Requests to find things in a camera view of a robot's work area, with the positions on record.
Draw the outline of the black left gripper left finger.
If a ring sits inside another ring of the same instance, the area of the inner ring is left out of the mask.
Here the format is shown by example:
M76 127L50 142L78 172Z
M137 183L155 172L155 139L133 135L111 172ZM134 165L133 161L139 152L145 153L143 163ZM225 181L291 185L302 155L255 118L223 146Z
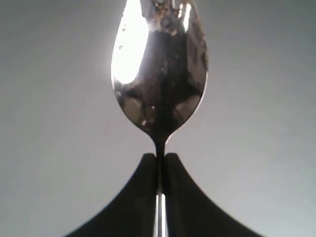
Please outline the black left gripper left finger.
M143 154L119 194L69 237L152 237L154 235L158 162Z

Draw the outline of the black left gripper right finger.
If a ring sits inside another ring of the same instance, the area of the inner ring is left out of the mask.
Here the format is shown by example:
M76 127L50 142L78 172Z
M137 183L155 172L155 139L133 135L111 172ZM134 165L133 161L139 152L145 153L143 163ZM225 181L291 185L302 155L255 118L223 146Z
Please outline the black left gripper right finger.
M170 237L260 236L211 201L176 153L164 157L164 195Z

